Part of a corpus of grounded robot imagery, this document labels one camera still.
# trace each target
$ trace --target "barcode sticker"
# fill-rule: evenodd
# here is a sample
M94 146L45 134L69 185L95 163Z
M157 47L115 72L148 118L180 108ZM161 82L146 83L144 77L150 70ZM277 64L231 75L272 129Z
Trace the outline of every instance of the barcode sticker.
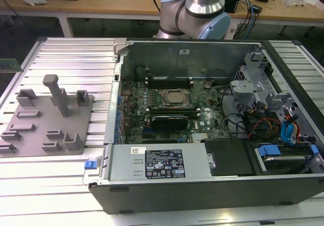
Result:
M146 147L131 147L131 154L145 154Z

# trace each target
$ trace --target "green circuit board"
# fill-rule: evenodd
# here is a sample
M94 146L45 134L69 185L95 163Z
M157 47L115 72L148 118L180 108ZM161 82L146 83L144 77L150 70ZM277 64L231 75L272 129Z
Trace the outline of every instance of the green circuit board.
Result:
M205 83L206 80L195 80L191 89L182 89L188 95L189 107L200 109L196 112L197 119L189 119L185 130L152 131L148 125L145 125L146 110L152 108L152 100L154 100L153 105L160 107L161 94L164 94L166 89L148 89L141 82L123 80L121 95L124 98L126 144L193 143L197 142L194 139L196 136L192 136L195 133L204 138L230 137L229 128L224 123L219 107L220 90L223 86L205 89Z

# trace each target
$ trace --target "wooden table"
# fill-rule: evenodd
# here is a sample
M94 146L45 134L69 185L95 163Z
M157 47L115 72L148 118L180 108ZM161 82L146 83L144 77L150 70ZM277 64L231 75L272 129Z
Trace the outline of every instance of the wooden table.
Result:
M250 0L263 8L257 23L275 25L324 26L324 12L312 5L286 7L281 0L268 3ZM63 33L72 37L68 18L138 19L158 20L159 14L152 0L48 0L47 5L32 7L23 0L7 0L10 6L22 16L49 16L60 20ZM0 14L14 15L0 0ZM232 17L226 38L232 38L233 29L246 17L246 8L239 4Z

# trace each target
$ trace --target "label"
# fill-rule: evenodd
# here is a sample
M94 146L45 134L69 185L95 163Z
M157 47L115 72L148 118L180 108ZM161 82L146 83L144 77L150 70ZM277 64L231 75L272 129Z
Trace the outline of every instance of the label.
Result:
M180 55L189 55L190 54L190 50L189 49L182 49L179 51Z
M145 154L146 147L131 147L131 154Z
M182 150L145 151L145 176L148 179L186 177Z

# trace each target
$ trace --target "motherboard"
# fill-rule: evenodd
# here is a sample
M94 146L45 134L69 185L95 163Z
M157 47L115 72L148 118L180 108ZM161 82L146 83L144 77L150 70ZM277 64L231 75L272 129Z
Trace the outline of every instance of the motherboard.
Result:
M210 85L208 80L193 80L183 88L162 86L122 81L126 144L200 143L230 137L220 109L224 86Z

